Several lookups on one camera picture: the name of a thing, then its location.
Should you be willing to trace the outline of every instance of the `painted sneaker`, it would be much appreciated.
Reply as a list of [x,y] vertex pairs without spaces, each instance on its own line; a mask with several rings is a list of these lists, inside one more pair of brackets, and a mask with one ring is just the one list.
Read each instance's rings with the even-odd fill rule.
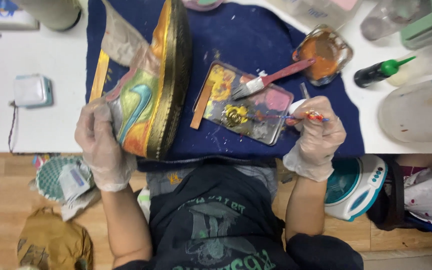
[[115,136],[127,152],[162,160],[176,135],[189,83],[192,47],[186,9],[181,0],[166,0],[149,45],[103,2],[107,19],[101,49],[129,66],[105,95]]

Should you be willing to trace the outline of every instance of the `small white box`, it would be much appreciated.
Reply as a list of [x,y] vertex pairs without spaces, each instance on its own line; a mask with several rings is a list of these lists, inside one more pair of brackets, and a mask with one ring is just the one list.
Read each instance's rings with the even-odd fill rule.
[[51,81],[39,74],[17,76],[13,88],[17,107],[40,107],[53,103]]

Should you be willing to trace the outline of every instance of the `painted canvas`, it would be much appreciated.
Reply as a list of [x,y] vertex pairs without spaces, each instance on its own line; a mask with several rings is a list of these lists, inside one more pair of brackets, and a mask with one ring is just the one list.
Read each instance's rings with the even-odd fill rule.
[[265,90],[243,99],[233,100],[231,89],[237,88],[255,76],[243,73],[231,65],[212,63],[205,84],[214,83],[203,118],[225,128],[268,145],[278,139],[284,120],[280,118],[246,117],[247,115],[284,116],[293,102],[294,95],[270,84]]
[[0,0],[0,30],[35,30],[39,23],[9,0]]

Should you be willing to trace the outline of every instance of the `clear plastic glove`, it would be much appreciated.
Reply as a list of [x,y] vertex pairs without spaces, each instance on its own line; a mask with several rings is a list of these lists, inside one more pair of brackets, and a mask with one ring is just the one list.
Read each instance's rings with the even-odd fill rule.
[[[310,110],[329,120],[309,120],[306,112]],[[331,163],[334,152],[346,138],[343,124],[325,96],[316,96],[304,101],[292,115],[300,119],[287,119],[286,124],[294,126],[303,121],[303,131],[296,145],[283,157],[284,166],[300,176],[317,182],[327,180],[334,171]]]
[[81,109],[74,138],[82,148],[82,157],[93,172],[96,186],[116,192],[128,186],[136,169],[136,156],[124,152],[116,142],[111,121],[104,98],[95,99]]

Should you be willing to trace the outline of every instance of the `white and teal device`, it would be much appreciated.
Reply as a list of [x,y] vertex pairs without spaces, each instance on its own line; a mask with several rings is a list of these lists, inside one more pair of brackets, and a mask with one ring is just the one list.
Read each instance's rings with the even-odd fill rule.
[[353,221],[373,205],[388,172],[387,164],[375,155],[333,161],[328,178],[324,211],[335,218]]

